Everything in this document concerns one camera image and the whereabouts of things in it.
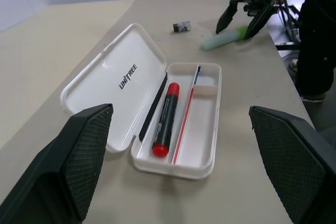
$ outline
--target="unitree logo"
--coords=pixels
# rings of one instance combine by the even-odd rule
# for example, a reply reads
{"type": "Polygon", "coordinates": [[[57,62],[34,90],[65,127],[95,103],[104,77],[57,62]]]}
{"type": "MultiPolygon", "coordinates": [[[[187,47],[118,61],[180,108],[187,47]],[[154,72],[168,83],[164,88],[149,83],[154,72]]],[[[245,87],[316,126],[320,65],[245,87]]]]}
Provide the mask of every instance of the unitree logo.
{"type": "Polygon", "coordinates": [[[122,79],[122,81],[119,84],[119,87],[121,88],[121,90],[123,90],[123,88],[126,86],[126,84],[129,81],[131,81],[131,76],[134,74],[136,69],[137,69],[137,66],[135,64],[133,64],[130,71],[128,71],[128,73],[125,76],[123,76],[124,79],[122,79]]]}

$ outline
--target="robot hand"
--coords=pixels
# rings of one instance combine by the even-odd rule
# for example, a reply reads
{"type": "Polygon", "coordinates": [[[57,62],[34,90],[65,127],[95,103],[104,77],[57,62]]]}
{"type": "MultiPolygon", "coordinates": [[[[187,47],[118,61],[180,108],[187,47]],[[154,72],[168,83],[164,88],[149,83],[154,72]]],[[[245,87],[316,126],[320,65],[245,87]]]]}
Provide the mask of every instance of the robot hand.
{"type": "Polygon", "coordinates": [[[255,36],[266,24],[268,19],[279,11],[277,6],[274,6],[276,0],[230,0],[229,7],[218,21],[216,33],[223,31],[232,21],[233,16],[237,12],[238,3],[247,3],[244,6],[244,11],[247,15],[254,17],[249,24],[244,39],[249,39],[255,36]]]}

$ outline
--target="floor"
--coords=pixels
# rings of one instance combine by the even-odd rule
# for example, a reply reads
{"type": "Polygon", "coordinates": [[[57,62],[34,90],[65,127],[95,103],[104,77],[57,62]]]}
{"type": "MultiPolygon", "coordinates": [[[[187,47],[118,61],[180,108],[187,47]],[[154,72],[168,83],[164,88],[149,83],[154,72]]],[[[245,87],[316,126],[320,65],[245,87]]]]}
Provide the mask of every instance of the floor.
{"type": "MultiPolygon", "coordinates": [[[[289,4],[294,4],[300,9],[304,0],[289,0],[289,4]]],[[[277,14],[273,15],[268,22],[271,37],[275,43],[288,42],[289,39],[285,33],[285,29],[281,19],[277,14]]],[[[298,58],[298,51],[279,51],[288,73],[295,81],[295,73],[288,68],[291,59],[298,58]]],[[[308,114],[317,131],[323,131],[330,127],[336,126],[336,80],[331,90],[328,92],[327,98],[323,103],[304,103],[308,114]]]]}

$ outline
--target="red marker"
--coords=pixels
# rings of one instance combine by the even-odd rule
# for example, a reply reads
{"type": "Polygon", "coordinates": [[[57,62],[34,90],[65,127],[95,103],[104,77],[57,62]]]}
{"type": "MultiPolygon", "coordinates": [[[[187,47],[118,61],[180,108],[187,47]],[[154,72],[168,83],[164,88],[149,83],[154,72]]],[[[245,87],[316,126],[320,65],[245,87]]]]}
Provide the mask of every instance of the red marker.
{"type": "Polygon", "coordinates": [[[152,146],[153,154],[156,157],[165,157],[169,152],[179,92],[180,86],[177,83],[169,85],[152,146]]]}

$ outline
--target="beige table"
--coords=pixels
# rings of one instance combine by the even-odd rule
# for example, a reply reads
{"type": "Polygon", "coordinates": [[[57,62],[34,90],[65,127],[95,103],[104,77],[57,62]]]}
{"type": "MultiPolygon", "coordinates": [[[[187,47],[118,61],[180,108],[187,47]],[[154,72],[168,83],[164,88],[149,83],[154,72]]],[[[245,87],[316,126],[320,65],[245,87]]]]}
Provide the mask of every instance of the beige table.
{"type": "MultiPolygon", "coordinates": [[[[165,52],[168,65],[214,62],[222,67],[216,164],[209,178],[193,182],[138,172],[132,165],[129,150],[119,155],[106,153],[85,223],[291,223],[266,175],[248,109],[251,105],[261,105],[311,121],[266,29],[249,41],[208,52],[199,48],[200,42],[211,35],[228,2],[136,0],[133,3],[130,0],[55,6],[39,14],[39,20],[33,25],[27,21],[13,28],[17,30],[2,35],[7,45],[5,52],[14,55],[13,59],[8,59],[11,71],[6,73],[6,80],[12,85],[2,83],[5,93],[11,93],[13,99],[8,97],[1,106],[7,116],[11,111],[16,114],[9,120],[2,116],[1,125],[3,130],[12,124],[16,127],[6,131],[7,139],[3,141],[6,143],[0,150],[0,173],[3,175],[0,176],[0,200],[69,118],[59,103],[65,85],[128,24],[137,22],[165,52]],[[115,12],[119,12],[119,16],[114,16],[115,12]],[[51,25],[56,20],[58,26],[51,25]],[[192,31],[173,34],[172,24],[185,20],[192,22],[192,31]],[[20,38],[41,24],[53,29],[40,27],[33,34],[35,37],[28,36],[29,43],[21,41],[20,38]],[[107,31],[108,25],[113,26],[83,57],[107,31]],[[15,49],[17,45],[30,48],[35,54],[24,48],[15,49]],[[23,56],[17,59],[15,54],[20,55],[20,52],[27,53],[30,60],[24,61],[23,56]],[[20,70],[15,64],[26,65],[26,69],[22,66],[21,70],[34,78],[23,78],[23,74],[18,81],[20,70]],[[40,64],[40,71],[31,73],[36,64],[40,64]],[[20,123],[16,121],[19,119],[21,124],[25,123],[18,130],[20,123]]],[[[240,9],[230,28],[249,21],[240,9]]]]}

